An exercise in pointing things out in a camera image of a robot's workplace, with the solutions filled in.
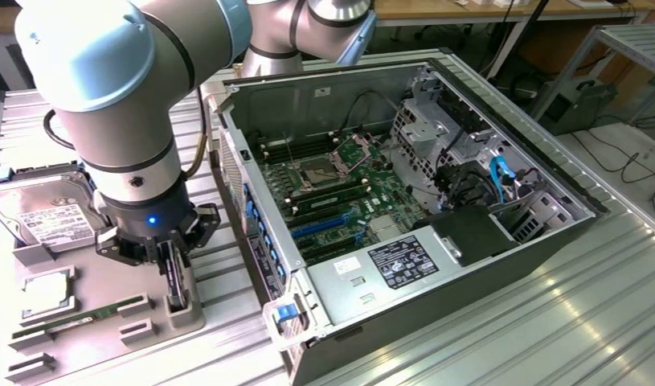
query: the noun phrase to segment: metal workbench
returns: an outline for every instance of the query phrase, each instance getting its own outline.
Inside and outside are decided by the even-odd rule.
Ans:
[[[607,191],[605,182],[591,176],[565,148],[455,56],[417,51],[373,55],[362,62],[392,56],[436,57],[611,212],[525,279],[314,384],[655,384],[655,221],[624,197]],[[308,68],[325,65],[317,62]],[[41,130],[45,111],[34,92],[7,94],[1,165],[39,165],[72,157],[51,147],[57,153],[47,158],[55,159],[39,159],[42,146],[54,146]],[[184,162],[193,157],[197,120],[189,97],[172,109]],[[188,189],[194,202],[212,199],[220,205],[210,181],[205,168]],[[197,252],[193,259],[206,317],[202,330],[62,377],[54,384],[286,383],[226,216],[214,238],[214,247]],[[6,242],[0,232],[0,253]]]
[[[615,53],[624,55],[624,57],[643,66],[655,75],[655,23],[625,26],[595,26],[581,41],[563,71],[555,78],[553,85],[539,96],[532,106],[529,115],[535,120],[541,117],[547,108],[551,106],[551,102],[560,91],[560,86],[575,75],[577,66],[589,55],[589,51],[596,43],[605,44]],[[655,93],[641,102],[633,118],[639,116],[653,101]]]

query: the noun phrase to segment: motherboard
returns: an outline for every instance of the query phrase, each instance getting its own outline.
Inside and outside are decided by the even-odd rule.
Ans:
[[[328,143],[326,152],[284,145],[284,162],[265,152],[260,167],[308,265],[398,236],[425,216],[388,161],[390,148],[360,133]]]

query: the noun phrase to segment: blue pcie slot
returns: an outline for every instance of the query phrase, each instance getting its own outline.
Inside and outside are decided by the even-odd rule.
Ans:
[[[349,215],[350,215],[350,213],[346,213],[345,215],[341,215],[341,216],[336,217],[334,219],[325,220],[320,223],[316,223],[313,225],[309,225],[306,227],[296,229],[292,232],[292,238],[297,239],[298,237],[312,235],[313,233],[321,232],[325,229],[340,227],[342,224],[346,223]]]

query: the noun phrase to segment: robotic arm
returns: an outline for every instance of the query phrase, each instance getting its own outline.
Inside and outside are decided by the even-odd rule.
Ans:
[[[369,0],[136,1],[23,2],[14,33],[113,224],[96,253],[157,263],[185,307],[180,260],[188,266],[220,217],[214,204],[188,201],[168,110],[249,43],[248,75],[300,70],[297,50],[354,64],[374,16]]]

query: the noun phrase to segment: aluminum profile table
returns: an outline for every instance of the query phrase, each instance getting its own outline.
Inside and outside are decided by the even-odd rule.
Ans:
[[[438,59],[611,213],[528,277],[313,384],[655,384],[652,218],[592,175],[455,56],[429,50],[372,55],[362,62],[377,63],[392,57]],[[325,66],[317,62],[306,68]],[[233,73],[222,72],[206,85],[213,93],[220,91],[214,79],[228,77]],[[72,158],[59,148],[55,154],[39,156],[42,146],[51,145],[41,130],[45,111],[34,92],[7,94],[0,164],[18,167],[31,161],[39,165]],[[174,106],[170,117],[177,148],[188,163],[198,130],[192,97]],[[218,202],[208,168],[188,183],[188,189],[194,202]],[[212,247],[198,251],[192,261],[206,317],[204,328],[51,384],[286,384],[236,243],[224,215]],[[0,232],[0,250],[6,247]]]
[[[595,26],[555,79],[553,85],[539,97],[529,111],[529,115],[535,120],[541,117],[548,109],[559,93],[560,86],[575,75],[576,68],[587,58],[595,43],[605,44],[613,52],[624,55],[655,75],[655,23],[627,26]],[[639,110],[643,111],[653,100],[655,93],[641,102]]]

